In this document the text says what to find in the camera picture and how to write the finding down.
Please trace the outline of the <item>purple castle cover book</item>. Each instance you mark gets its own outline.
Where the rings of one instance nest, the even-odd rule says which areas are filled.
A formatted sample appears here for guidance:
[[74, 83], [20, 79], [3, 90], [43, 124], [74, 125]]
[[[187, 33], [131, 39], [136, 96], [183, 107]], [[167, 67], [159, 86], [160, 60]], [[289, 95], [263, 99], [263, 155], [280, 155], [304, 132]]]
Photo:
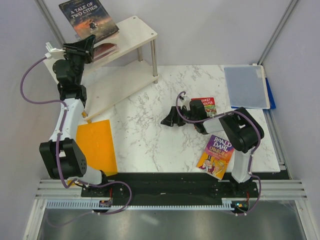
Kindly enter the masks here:
[[102, 43], [93, 49], [94, 57], [100, 56], [104, 53], [108, 53], [108, 52], [116, 49], [117, 46], [118, 45], [115, 43], [110, 43], [110, 42]]

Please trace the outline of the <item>dark Tale of Two Cities book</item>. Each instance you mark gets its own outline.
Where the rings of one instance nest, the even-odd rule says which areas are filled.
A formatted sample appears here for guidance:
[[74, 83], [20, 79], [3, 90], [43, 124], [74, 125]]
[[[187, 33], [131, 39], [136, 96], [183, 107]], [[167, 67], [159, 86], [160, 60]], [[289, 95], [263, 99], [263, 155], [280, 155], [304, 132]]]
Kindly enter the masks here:
[[69, 0], [58, 7], [81, 40], [94, 35], [99, 43], [119, 32], [99, 0]]

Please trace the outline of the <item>Taming of the Shrew book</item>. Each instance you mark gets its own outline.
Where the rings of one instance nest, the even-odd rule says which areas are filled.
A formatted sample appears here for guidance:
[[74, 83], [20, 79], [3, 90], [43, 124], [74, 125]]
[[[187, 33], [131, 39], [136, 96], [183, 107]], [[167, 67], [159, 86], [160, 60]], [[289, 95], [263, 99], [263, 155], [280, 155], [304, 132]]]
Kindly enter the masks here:
[[104, 57], [108, 57], [114, 53], [117, 53], [119, 51], [119, 48], [116, 47], [116, 48], [113, 48], [113, 49], [109, 49], [109, 50], [106, 50], [106, 51], [103, 51], [102, 49], [98, 49], [94, 52], [94, 58], [93, 58], [93, 61], [98, 61]]

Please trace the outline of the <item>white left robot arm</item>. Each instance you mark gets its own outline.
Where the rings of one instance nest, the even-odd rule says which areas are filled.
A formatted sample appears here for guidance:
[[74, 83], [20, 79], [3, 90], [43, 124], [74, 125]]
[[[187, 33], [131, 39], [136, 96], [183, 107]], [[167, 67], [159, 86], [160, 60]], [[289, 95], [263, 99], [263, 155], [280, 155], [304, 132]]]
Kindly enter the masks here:
[[52, 179], [61, 180], [63, 184], [71, 180], [92, 185], [92, 191], [104, 197], [110, 185], [103, 180], [103, 171], [88, 166], [76, 142], [78, 122], [87, 101], [82, 77], [85, 65], [93, 62], [95, 41], [96, 36], [92, 34], [81, 41], [63, 44], [63, 58], [52, 66], [58, 81], [60, 113], [55, 130], [49, 141], [40, 144], [39, 152]]

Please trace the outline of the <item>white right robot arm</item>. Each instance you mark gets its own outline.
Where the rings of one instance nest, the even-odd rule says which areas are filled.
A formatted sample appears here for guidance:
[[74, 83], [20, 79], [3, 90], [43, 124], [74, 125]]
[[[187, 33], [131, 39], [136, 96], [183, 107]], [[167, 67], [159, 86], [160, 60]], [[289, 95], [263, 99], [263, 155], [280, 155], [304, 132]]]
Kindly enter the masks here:
[[172, 106], [160, 122], [167, 127], [192, 124], [195, 130], [210, 138], [196, 167], [222, 180], [231, 159], [234, 159], [229, 191], [235, 197], [247, 191], [246, 182], [252, 178], [253, 154], [264, 138], [264, 130], [243, 107], [218, 116], [209, 116], [208, 108], [200, 98], [189, 106]]

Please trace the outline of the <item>red 13-Storey Treehouse book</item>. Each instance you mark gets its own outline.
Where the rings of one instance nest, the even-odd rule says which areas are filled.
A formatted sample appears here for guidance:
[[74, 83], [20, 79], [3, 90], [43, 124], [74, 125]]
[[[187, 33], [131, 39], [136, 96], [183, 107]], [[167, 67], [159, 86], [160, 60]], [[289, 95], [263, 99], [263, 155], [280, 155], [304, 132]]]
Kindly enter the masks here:
[[192, 98], [192, 100], [201, 100], [208, 117], [213, 117], [217, 114], [214, 97], [198, 97]]

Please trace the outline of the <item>white two-tier shelf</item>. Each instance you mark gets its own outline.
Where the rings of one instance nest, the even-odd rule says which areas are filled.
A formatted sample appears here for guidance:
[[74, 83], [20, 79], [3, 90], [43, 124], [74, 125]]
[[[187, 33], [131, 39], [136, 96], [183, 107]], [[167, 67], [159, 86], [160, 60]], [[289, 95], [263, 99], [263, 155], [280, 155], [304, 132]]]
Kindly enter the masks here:
[[138, 16], [117, 23], [119, 33], [104, 43], [115, 43], [119, 50], [84, 67], [81, 83], [87, 101], [83, 119], [90, 122], [113, 105], [159, 78], [156, 38], [158, 34]]

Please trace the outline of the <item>Roald Dahl Charlie book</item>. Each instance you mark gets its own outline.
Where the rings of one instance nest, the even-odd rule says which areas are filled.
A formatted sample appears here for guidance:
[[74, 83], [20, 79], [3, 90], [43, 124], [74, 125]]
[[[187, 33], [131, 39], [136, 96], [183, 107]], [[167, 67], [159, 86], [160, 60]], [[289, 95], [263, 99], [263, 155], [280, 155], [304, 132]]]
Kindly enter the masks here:
[[211, 135], [196, 167], [210, 176], [222, 180], [234, 150], [228, 140]]

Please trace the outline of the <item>translucent blue file folder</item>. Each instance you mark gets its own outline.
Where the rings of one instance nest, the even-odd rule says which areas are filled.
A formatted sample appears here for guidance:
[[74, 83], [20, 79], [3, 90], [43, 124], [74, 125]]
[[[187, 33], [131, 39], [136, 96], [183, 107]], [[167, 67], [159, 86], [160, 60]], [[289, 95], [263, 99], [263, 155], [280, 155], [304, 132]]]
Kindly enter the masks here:
[[227, 65], [224, 74], [230, 106], [248, 109], [271, 107], [265, 70], [261, 65]]

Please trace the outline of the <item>orange plastic file folder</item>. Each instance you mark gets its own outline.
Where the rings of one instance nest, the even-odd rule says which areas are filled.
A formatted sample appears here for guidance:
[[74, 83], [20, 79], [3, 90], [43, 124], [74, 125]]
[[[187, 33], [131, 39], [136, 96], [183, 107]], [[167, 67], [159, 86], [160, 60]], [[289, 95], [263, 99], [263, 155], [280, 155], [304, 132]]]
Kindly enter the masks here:
[[75, 177], [77, 183], [100, 185], [102, 174], [118, 173], [112, 130], [109, 120], [79, 125], [76, 143], [86, 158], [86, 173]]

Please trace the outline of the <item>blue file folder underneath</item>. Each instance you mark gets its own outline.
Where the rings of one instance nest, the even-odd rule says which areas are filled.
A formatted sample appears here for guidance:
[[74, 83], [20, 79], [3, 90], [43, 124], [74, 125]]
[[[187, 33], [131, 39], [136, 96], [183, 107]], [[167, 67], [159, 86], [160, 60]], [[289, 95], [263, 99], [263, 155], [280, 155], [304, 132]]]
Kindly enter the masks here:
[[[268, 93], [268, 98], [269, 98], [269, 104], [270, 104], [270, 108], [257, 108], [257, 107], [245, 107], [244, 108], [247, 108], [247, 109], [276, 109], [276, 103], [275, 103], [275, 100], [274, 100], [274, 97], [273, 97], [273, 93], [272, 93], [272, 90], [271, 90], [271, 87], [270, 87], [270, 84], [269, 84], [269, 81], [268, 81], [268, 78], [266, 77], [265, 78], [265, 81], [266, 81], [266, 87], [267, 87], [267, 93]], [[230, 106], [232, 109], [237, 109], [239, 108], [239, 106]]]

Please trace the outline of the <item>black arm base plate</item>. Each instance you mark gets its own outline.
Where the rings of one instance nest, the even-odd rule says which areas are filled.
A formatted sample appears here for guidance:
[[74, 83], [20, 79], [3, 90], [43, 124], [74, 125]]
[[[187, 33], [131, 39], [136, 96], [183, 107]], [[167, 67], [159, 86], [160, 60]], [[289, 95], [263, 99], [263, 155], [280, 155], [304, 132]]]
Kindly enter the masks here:
[[82, 189], [82, 197], [112, 198], [132, 206], [218, 205], [223, 198], [253, 199], [257, 184], [248, 180], [237, 183], [227, 174], [218, 180], [207, 173], [118, 173], [104, 178], [110, 186]]

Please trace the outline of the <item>aluminium frame rail front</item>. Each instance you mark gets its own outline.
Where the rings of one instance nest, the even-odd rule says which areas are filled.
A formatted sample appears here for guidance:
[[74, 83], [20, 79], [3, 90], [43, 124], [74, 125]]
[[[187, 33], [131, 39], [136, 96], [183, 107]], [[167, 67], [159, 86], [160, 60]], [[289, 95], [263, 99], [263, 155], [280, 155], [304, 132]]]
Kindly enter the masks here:
[[300, 200], [307, 194], [299, 180], [253, 180], [236, 186], [230, 181], [214, 180], [125, 180], [103, 188], [72, 186], [63, 188], [56, 180], [42, 180], [35, 197], [37, 199], [113, 198], [125, 200], [132, 195], [136, 200], [152, 197], [208, 197], [214, 200]]

